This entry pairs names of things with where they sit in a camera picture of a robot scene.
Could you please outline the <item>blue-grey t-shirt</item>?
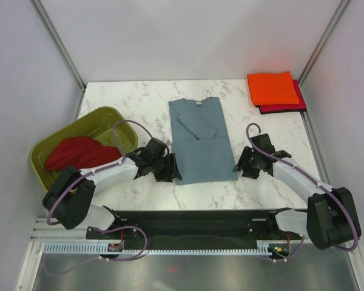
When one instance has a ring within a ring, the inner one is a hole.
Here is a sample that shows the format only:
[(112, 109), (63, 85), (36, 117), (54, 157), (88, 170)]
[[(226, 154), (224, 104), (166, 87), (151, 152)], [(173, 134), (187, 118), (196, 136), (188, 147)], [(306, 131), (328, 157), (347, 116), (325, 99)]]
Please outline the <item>blue-grey t-shirt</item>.
[(169, 113), (172, 151), (182, 177), (179, 186), (238, 179), (218, 97), (170, 101)]

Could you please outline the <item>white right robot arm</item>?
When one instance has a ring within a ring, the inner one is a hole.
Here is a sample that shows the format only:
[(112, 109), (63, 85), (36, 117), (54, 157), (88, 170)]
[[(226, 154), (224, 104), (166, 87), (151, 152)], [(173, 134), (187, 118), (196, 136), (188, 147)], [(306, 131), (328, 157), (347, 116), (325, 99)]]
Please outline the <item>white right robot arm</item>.
[(337, 247), (350, 252), (357, 248), (362, 231), (351, 192), (323, 183), (286, 151), (277, 151), (268, 134), (250, 137), (234, 171), (245, 178), (257, 179), (261, 172), (286, 184), (305, 203), (305, 210), (271, 210), (266, 223), (271, 238), (286, 232), (311, 240), (320, 250)]

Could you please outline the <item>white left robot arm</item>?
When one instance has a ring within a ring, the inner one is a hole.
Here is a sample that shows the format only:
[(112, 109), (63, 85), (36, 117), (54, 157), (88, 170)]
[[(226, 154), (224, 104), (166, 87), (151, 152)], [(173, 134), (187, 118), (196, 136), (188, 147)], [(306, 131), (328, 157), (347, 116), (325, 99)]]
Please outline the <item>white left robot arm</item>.
[(120, 222), (108, 207), (92, 204), (93, 196), (148, 174), (153, 174), (157, 182), (182, 180), (175, 154), (157, 138), (151, 138), (145, 147), (98, 167), (78, 170), (69, 166), (59, 174), (42, 200), (48, 211), (47, 224), (60, 224), (67, 230), (80, 225), (94, 226), (107, 238), (116, 238), (121, 231)]

